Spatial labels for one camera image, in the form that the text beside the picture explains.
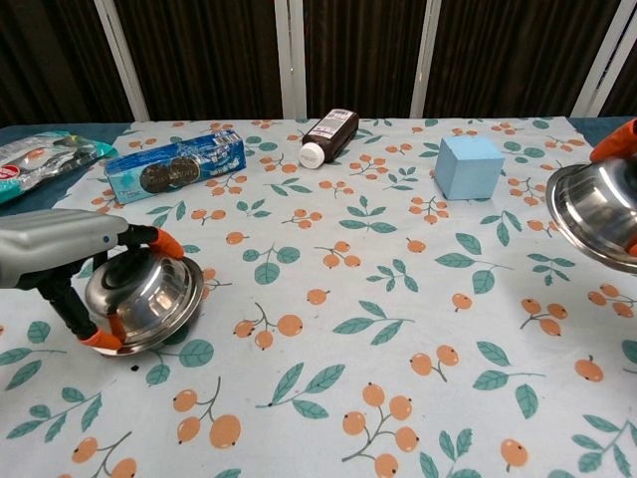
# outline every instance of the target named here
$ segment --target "brown medicine bottle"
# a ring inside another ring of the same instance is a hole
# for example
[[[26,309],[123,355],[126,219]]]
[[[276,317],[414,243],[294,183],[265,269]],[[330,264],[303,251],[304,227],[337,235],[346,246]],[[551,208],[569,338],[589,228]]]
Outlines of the brown medicine bottle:
[[[333,162],[357,130],[358,114],[332,110],[303,136],[299,162],[310,169]]]

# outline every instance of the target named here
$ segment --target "red logo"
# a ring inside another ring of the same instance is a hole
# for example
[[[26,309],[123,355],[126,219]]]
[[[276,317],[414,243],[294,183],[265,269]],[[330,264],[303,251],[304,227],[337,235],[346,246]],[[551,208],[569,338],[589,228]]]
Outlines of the red logo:
[[[8,164],[6,166],[0,166],[0,180],[11,179],[20,174],[20,168],[14,164]]]

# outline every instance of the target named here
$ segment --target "light blue cube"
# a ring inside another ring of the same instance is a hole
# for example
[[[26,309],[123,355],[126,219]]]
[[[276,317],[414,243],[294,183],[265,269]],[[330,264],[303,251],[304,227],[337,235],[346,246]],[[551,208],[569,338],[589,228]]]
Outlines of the light blue cube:
[[[505,158],[483,136],[443,137],[434,177],[447,199],[490,198]]]

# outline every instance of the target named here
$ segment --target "stainless steel bowl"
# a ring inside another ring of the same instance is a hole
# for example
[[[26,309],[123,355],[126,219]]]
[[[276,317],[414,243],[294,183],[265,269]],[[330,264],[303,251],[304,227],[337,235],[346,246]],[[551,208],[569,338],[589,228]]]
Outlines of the stainless steel bowl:
[[[109,356],[144,351],[167,339],[195,312],[203,292],[203,275],[188,258],[175,260],[148,248],[114,256],[94,271],[86,300],[95,323],[118,337]]]
[[[637,242],[637,164],[608,159],[559,169],[546,185],[546,205],[581,252],[637,273],[637,258],[626,252]]]

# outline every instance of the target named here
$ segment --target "oreo cookie box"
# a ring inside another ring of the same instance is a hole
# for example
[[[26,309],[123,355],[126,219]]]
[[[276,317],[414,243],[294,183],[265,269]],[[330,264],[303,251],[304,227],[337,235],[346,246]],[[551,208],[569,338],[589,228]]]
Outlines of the oreo cookie box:
[[[226,129],[116,157],[105,172],[117,202],[126,204],[245,167],[243,140]]]

